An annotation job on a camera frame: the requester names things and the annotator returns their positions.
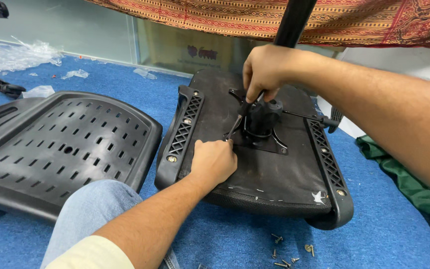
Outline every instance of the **screwdriver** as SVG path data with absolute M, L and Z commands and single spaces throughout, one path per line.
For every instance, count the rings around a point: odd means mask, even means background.
M 258 95 L 257 100 L 260 99 L 261 95 L 265 92 L 265 90 L 261 90 L 260 94 Z M 228 135 L 226 136 L 226 140 L 228 141 L 230 139 L 230 137 L 232 136 L 233 132 L 235 131 L 235 128 L 240 124 L 240 122 L 242 121 L 243 117 L 245 117 L 248 114 L 248 109 L 250 109 L 251 105 L 253 105 L 255 102 L 253 103 L 249 103 L 247 102 L 247 100 L 243 100 L 242 106 L 238 109 L 238 116 L 235 120 L 235 124 L 233 124 L 232 129 L 230 130 L 230 132 L 228 133 Z

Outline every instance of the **hand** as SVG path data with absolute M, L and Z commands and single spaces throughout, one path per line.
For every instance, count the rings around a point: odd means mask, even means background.
M 232 151 L 233 140 L 228 142 L 218 140 L 214 142 L 195 141 L 192 172 L 201 179 L 212 180 L 218 185 L 236 170 L 237 157 Z
M 247 90 L 247 102 L 253 103 L 261 90 L 268 102 L 275 98 L 279 89 L 290 82 L 293 58 L 302 51 L 287 47 L 265 45 L 252 49 L 243 64 L 243 87 Z

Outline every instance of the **forearm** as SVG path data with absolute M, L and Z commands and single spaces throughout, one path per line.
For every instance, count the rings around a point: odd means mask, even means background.
M 430 186 L 430 82 L 304 53 L 293 77 Z
M 214 187 L 188 175 L 97 230 L 127 255 L 134 268 L 157 268 L 185 218 Z

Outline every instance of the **sleeve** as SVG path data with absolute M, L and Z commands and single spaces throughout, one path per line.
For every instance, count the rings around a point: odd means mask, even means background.
M 52 261 L 46 269 L 134 269 L 125 253 L 110 240 L 91 235 Z

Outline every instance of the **patterned fabric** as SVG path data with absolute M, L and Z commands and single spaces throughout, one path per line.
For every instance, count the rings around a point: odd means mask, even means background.
M 287 0 L 87 0 L 184 29 L 271 41 Z M 430 47 L 430 0 L 318 0 L 301 44 Z

